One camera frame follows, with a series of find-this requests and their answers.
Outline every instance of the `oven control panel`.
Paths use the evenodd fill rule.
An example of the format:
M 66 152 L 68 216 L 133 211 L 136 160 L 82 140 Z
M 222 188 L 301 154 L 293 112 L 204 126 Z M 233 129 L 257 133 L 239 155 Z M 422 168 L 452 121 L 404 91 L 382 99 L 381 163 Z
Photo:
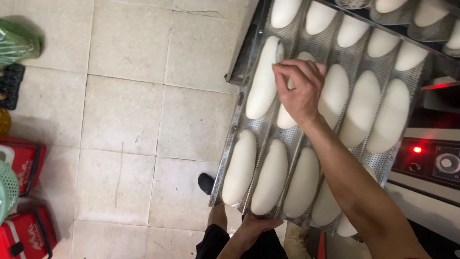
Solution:
M 460 189 L 460 142 L 403 138 L 392 171 Z

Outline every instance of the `plastic bag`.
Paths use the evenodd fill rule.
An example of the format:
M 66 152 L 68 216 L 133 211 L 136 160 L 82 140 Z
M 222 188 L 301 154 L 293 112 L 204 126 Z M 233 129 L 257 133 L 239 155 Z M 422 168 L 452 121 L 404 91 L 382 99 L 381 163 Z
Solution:
M 16 22 L 0 18 L 0 69 L 40 56 L 41 37 Z

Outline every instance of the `red box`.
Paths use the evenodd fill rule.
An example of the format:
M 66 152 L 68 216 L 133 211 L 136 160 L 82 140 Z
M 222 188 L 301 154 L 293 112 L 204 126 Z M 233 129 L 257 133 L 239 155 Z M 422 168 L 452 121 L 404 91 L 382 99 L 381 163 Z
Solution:
M 46 146 L 16 137 L 0 138 L 0 145 L 13 149 L 14 159 L 11 168 L 19 181 L 19 196 L 27 196 L 37 185 L 45 159 Z
M 56 235 L 46 209 L 41 206 L 33 212 L 11 215 L 0 226 L 0 258 L 51 258 L 56 246 Z

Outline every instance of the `perforated baguette tray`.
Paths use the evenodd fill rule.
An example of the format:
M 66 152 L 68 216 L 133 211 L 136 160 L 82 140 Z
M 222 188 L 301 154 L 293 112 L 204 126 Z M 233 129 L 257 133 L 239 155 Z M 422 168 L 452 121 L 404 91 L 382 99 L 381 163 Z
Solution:
M 424 63 L 422 62 L 421 64 L 407 71 L 394 70 L 393 68 L 395 65 L 396 56 L 402 41 L 396 48 L 394 48 L 385 56 L 379 58 L 369 57 L 367 55 L 367 43 L 370 35 L 372 34 L 372 27 L 370 27 L 365 35 L 363 35 L 363 37 L 353 46 L 347 48 L 338 46 L 336 37 L 344 16 L 344 14 L 340 11 L 337 12 L 332 23 L 323 32 L 317 35 L 309 35 L 305 29 L 305 16 L 310 3 L 310 0 L 303 1 L 295 19 L 291 22 L 291 24 L 282 29 L 275 29 L 271 27 L 271 10 L 268 12 L 265 27 L 260 31 L 261 40 L 256 40 L 251 53 L 251 58 L 249 59 L 249 64 L 247 66 L 248 68 L 245 74 L 244 86 L 241 87 L 241 91 L 238 96 L 238 102 L 235 106 L 234 115 L 232 118 L 229 133 L 227 135 L 227 140 L 217 172 L 216 181 L 214 183 L 211 198 L 209 200 L 209 206 L 216 206 L 223 203 L 222 186 L 224 183 L 225 173 L 230 163 L 233 147 L 238 140 L 239 133 L 244 129 L 250 129 L 256 135 L 257 142 L 257 157 L 254 175 L 244 198 L 238 204 L 229 205 L 236 207 L 243 214 L 250 211 L 252 195 L 257 185 L 260 169 L 264 162 L 264 158 L 267 155 L 268 147 L 270 146 L 272 139 L 279 138 L 284 142 L 286 146 L 289 168 L 283 191 L 276 205 L 266 216 L 270 218 L 282 218 L 291 221 L 301 228 L 305 228 L 307 226 L 315 226 L 310 218 L 310 213 L 312 204 L 316 200 L 322 180 L 324 178 L 322 174 L 320 175 L 320 179 L 318 181 L 318 188 L 315 198 L 312 204 L 310 204 L 310 207 L 302 216 L 298 218 L 288 218 L 282 211 L 283 201 L 289 188 L 290 180 L 292 178 L 297 159 L 300 155 L 300 151 L 303 147 L 313 148 L 310 140 L 305 136 L 303 131 L 298 126 L 290 129 L 280 129 L 277 127 L 276 117 L 280 107 L 278 97 L 275 98 L 269 110 L 262 117 L 251 120 L 248 119 L 245 115 L 247 95 L 249 94 L 249 90 L 252 85 L 252 79 L 257 68 L 259 55 L 265 40 L 269 36 L 276 35 L 281 39 L 285 48 L 286 59 L 295 58 L 300 52 L 307 51 L 314 56 L 317 62 L 326 63 L 328 67 L 333 64 L 340 64 L 346 70 L 349 77 L 349 92 L 346 105 L 343 108 L 339 122 L 334 129 L 336 133 L 340 131 L 343 117 L 348 107 L 348 101 L 351 97 L 351 93 L 353 91 L 356 80 L 365 70 L 371 70 L 375 73 L 379 81 L 382 98 L 390 80 L 394 78 L 403 80 L 410 92 L 409 115 L 412 113 L 413 106 L 415 104 L 415 98 L 413 97 L 421 83 L 421 74 L 424 70 Z M 368 164 L 373 168 L 379 184 L 384 186 L 393 165 L 394 158 L 396 157 L 396 153 L 399 149 L 399 146 L 401 145 L 402 136 L 393 148 L 379 154 L 371 154 L 366 150 L 368 137 L 369 136 L 367 136 L 366 139 L 357 147 L 351 148 L 350 151 L 361 163 Z M 340 215 L 332 223 L 326 226 L 322 226 L 320 229 L 325 230 L 327 233 L 333 235 L 335 228 L 337 227 L 339 217 Z

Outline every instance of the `foot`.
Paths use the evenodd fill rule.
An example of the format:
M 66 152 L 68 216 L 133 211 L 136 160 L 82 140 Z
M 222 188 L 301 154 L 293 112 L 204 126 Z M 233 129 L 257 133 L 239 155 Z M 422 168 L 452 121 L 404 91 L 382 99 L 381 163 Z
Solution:
M 214 186 L 214 178 L 210 177 L 207 173 L 201 173 L 198 177 L 198 186 L 207 195 L 211 195 Z

